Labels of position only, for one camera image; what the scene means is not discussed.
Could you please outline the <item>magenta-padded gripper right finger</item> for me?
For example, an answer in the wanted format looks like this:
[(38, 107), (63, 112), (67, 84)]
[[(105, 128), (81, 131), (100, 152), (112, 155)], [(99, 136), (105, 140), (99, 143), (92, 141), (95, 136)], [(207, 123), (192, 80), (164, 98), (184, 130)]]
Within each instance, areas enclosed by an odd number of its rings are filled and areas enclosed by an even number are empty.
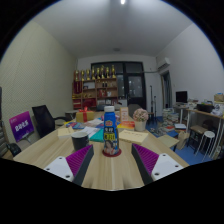
[(131, 153), (135, 158), (145, 185), (183, 169), (183, 166), (168, 154), (162, 153), (158, 155), (138, 144), (132, 144)]

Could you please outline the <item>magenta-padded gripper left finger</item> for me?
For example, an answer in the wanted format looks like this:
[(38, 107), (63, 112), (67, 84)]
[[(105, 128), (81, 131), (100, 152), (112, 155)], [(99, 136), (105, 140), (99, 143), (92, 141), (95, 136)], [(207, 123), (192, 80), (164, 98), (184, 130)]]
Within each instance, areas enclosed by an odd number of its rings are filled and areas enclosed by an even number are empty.
[(93, 155), (93, 146), (89, 145), (67, 157), (57, 157), (44, 170), (81, 186)]

